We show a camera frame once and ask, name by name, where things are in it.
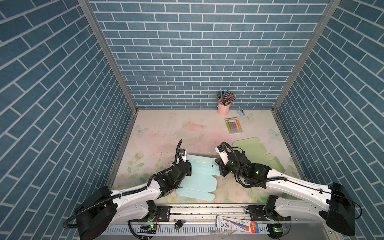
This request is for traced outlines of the light blue paper box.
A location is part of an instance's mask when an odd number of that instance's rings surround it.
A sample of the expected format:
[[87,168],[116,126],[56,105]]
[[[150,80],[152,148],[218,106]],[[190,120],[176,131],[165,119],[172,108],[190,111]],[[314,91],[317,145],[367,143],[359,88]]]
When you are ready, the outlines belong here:
[[213,192],[218,184],[215,176],[220,175],[215,158],[187,155],[187,160],[192,164],[192,173],[182,180],[176,193],[181,197],[213,201],[215,198]]

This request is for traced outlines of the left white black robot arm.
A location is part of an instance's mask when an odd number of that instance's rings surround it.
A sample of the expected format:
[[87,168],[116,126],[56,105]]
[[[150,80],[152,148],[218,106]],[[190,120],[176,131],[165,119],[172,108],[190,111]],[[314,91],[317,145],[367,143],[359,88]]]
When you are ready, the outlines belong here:
[[88,197],[63,223],[65,229],[77,229],[80,239],[94,240],[113,225],[130,221],[151,221],[158,207],[155,200],[178,189],[185,177],[192,174],[192,164],[178,164],[153,174],[148,183],[125,190],[107,186]]

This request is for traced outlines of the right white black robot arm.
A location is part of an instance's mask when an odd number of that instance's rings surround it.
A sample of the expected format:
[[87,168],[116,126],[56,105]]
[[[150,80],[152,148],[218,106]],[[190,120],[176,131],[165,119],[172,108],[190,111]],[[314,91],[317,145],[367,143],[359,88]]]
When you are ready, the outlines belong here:
[[356,234],[356,208],[346,188],[338,183],[330,186],[306,182],[285,175],[270,166],[252,163],[244,151],[221,145],[216,147],[220,158],[215,162],[221,176],[232,173],[242,187],[263,188],[298,198],[290,202],[282,197],[269,196],[263,211],[269,220],[299,217],[326,224],[330,229],[346,236]]

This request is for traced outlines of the light green flat paper box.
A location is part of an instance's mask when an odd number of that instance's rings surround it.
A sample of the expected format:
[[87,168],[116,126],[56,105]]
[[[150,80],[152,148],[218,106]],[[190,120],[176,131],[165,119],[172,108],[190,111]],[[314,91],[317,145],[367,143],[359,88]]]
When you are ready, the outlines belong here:
[[246,157],[252,163],[267,165],[282,173],[286,171],[280,160],[272,153],[268,152],[265,145],[261,143],[258,138],[235,141],[233,143],[233,148],[235,147],[245,151]]

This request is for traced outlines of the pack of coloured markers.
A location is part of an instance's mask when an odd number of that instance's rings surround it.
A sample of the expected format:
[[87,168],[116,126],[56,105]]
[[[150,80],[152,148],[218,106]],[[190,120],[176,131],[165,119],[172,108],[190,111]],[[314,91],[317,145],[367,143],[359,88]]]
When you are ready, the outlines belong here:
[[229,134],[240,134],[243,132],[240,121],[238,118],[227,118],[225,119],[225,123]]

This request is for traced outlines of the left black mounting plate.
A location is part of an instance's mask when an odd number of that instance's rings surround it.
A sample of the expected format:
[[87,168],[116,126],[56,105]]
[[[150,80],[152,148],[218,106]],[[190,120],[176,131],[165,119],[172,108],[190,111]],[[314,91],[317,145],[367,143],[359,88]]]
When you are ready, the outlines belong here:
[[155,212],[149,212],[149,215],[145,218],[145,222],[148,223],[165,223],[169,222],[171,214],[171,206],[157,206]]

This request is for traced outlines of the black mounting plate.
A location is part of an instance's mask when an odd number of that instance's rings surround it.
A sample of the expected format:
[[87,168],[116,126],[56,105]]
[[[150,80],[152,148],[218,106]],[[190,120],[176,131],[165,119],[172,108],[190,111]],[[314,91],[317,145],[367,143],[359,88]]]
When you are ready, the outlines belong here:
[[245,212],[250,215],[252,221],[290,221],[291,217],[283,217],[278,214],[274,206],[249,205]]
[[145,222],[148,223],[165,223],[169,222],[171,214],[171,206],[157,206],[155,212],[149,212],[149,215],[145,218]]

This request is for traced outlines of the small black knob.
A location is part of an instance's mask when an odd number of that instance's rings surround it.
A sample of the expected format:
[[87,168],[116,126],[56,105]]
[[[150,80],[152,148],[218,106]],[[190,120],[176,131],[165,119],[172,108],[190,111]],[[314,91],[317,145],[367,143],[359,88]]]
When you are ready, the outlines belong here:
[[182,220],[177,220],[175,222],[175,229],[178,231],[181,227],[183,226],[183,221]]

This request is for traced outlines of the pink pencil cup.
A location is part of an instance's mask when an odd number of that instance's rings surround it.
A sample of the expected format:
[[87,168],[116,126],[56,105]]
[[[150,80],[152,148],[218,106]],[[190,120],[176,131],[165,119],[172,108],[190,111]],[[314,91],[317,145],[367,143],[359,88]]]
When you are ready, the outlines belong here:
[[222,116],[222,117],[225,117],[229,114],[229,111],[230,111],[230,105],[223,105],[223,104],[218,104],[218,110],[217,110],[217,113]]

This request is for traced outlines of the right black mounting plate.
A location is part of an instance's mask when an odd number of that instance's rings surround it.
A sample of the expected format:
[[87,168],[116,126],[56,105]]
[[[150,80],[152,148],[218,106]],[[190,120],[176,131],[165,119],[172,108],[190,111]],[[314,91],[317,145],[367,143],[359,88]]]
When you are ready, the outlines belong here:
[[274,206],[249,205],[245,212],[250,215],[252,221],[290,221],[291,217],[283,217],[278,214]]

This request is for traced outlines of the white red blue package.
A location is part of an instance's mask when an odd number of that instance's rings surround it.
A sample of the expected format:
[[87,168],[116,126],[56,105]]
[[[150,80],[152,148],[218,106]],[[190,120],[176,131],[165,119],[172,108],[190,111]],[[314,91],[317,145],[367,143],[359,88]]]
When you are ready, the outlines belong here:
[[216,227],[235,232],[237,231],[252,234],[260,233],[258,224],[254,221],[227,218],[223,216],[216,217]]

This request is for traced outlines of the left green circuit board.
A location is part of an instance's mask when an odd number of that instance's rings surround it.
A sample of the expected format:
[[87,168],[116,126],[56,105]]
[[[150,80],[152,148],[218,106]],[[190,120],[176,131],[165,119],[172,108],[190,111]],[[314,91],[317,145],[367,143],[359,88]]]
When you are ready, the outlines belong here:
[[157,233],[157,225],[140,225],[138,234],[139,235],[155,235]]

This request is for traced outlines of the coloured pencils bundle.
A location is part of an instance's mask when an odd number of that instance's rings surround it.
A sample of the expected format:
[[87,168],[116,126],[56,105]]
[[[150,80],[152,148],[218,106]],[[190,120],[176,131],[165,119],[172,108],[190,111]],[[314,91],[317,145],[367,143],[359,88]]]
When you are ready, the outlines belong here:
[[230,106],[236,100],[236,96],[230,91],[219,91],[216,96],[218,103],[223,106]]

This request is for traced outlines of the right green lit device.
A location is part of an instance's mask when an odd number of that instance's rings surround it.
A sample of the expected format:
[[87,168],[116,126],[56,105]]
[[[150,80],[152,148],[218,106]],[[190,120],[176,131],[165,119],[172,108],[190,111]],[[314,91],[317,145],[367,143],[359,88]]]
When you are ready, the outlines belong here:
[[284,234],[284,228],[281,224],[267,224],[267,236],[274,240],[279,240]]

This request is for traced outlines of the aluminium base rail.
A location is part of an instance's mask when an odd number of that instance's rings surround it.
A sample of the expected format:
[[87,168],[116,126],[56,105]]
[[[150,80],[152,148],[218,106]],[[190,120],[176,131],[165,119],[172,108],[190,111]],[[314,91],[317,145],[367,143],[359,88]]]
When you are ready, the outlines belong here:
[[[212,218],[216,218],[217,216],[227,216],[227,217],[233,217],[238,218],[239,216],[249,216],[245,212],[245,208],[249,205],[246,204],[186,204],[186,205],[170,205],[171,206],[171,214],[170,214],[170,220],[171,221],[177,221],[177,220],[186,220],[186,221],[195,221],[195,222],[206,222]],[[143,222],[147,223],[144,220],[138,220],[133,222]],[[270,222],[273,221],[254,221],[256,223],[260,222]]]

